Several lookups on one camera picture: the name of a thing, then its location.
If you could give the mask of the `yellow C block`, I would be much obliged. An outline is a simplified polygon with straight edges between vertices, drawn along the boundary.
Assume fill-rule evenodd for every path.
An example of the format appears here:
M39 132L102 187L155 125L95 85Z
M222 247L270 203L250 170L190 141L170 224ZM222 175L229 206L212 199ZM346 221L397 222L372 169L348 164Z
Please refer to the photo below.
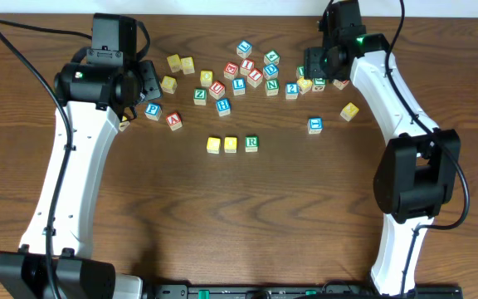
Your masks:
M217 137L209 137L207 139L207 152L209 154L219 154L221 139Z

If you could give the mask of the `green R block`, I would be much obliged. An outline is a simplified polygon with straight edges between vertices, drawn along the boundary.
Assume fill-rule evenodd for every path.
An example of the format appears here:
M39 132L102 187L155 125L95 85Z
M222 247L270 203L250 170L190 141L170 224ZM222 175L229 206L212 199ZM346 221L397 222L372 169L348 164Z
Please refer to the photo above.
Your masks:
M245 151L246 152L257 152L259 149L259 139L257 136L246 136L245 137Z

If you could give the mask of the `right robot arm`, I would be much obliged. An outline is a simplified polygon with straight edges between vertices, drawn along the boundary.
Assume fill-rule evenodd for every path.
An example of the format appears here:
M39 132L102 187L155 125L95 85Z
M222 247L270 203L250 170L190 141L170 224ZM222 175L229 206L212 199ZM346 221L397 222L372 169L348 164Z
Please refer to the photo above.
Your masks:
M305 50L305 78L351 82L386 145L373 177L383 229L371 287L361 297L460 298L460 287L415 283L426 233L457 228L469 211L459 135L440 129L417 103L398 70L395 42L367 32L358 2L329 2L318 29L322 45Z

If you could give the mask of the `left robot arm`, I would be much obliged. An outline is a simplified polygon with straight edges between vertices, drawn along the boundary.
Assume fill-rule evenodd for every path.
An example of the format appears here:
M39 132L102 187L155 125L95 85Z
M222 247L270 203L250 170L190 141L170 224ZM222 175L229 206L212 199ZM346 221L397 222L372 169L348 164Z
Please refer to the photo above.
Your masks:
M145 33L131 17L97 13L90 45L46 86L56 133L35 213L15 252L0 252L0 283L15 298L150 298L141 277L93 259L93 219L105 160L139 104L162 95Z

